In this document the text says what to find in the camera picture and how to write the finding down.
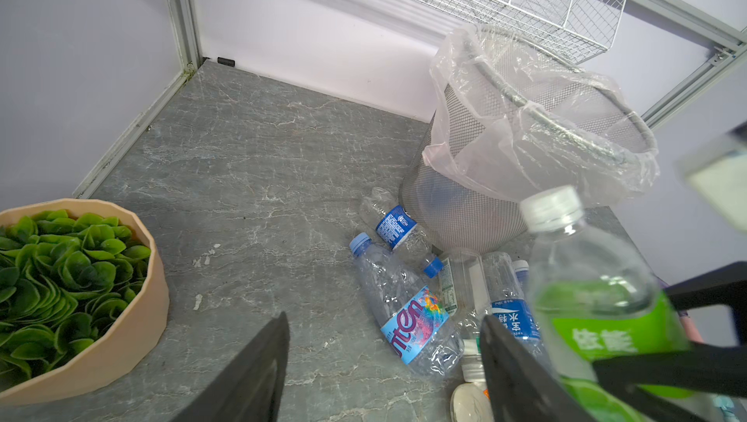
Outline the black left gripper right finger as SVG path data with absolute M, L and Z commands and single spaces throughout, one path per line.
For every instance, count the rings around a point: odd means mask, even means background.
M 480 355 L 496 421 L 593 422 L 593 418 L 494 316 L 482 319 Z

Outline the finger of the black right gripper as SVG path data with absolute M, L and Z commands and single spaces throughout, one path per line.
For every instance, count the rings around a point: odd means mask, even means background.
M 686 408 L 655 396 L 664 386 L 730 397 L 746 397 L 746 347 L 697 344 L 688 351 L 620 356 L 593 362 L 598 384 L 655 421 L 702 421 Z
M 714 305 L 729 307 L 738 342 L 746 344 L 746 262 L 733 262 L 668 286 L 665 294 L 678 311 Z

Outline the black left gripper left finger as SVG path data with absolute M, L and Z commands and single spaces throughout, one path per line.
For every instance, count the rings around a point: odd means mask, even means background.
M 177 416 L 176 421 L 275 421 L 279 415 L 290 347 L 282 312 Z

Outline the clear bottle green label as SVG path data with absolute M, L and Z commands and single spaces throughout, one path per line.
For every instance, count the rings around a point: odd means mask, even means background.
M 526 297 L 560 384 L 598 421 L 646 420 L 601 388 L 593 362 L 690 349 L 658 278 L 628 242 L 587 222 L 571 186 L 519 209 L 534 237 Z

